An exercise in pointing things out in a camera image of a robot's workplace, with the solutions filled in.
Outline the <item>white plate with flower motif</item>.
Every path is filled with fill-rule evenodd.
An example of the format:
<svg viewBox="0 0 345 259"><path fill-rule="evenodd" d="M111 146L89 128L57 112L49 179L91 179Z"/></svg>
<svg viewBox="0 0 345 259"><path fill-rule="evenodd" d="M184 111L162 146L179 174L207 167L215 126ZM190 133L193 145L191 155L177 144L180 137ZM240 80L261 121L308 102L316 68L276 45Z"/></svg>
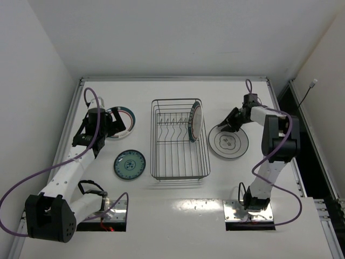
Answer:
<svg viewBox="0 0 345 259"><path fill-rule="evenodd" d="M208 142L213 152L224 159L237 159L249 148L249 138L242 129L238 132L222 132L214 126L208 135Z"/></svg>

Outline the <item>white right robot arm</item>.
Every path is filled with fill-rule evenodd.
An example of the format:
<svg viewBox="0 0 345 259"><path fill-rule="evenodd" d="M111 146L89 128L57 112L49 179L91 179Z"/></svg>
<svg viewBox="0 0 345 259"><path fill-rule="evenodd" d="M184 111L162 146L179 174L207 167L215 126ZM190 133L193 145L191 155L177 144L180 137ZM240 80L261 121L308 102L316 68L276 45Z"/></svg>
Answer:
<svg viewBox="0 0 345 259"><path fill-rule="evenodd" d="M255 179L244 193L243 207L260 211L270 203L272 188L280 172L300 151L299 119L260 104L258 95L249 93L244 95L242 107L235 107L217 128L234 133L250 122L263 127L263 159L252 170Z"/></svg>

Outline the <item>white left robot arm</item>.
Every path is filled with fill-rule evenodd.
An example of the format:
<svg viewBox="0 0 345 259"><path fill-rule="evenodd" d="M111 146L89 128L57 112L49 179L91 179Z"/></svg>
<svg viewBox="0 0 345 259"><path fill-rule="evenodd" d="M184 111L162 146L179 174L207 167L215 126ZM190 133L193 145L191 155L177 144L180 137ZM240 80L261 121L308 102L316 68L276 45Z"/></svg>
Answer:
<svg viewBox="0 0 345 259"><path fill-rule="evenodd" d="M105 212L107 192L88 190L72 201L87 167L97 158L108 136L125 130L118 112L111 116L100 97L93 98L82 124L73 137L70 159L38 195L25 201L26 226L30 238L67 243L79 223Z"/></svg>

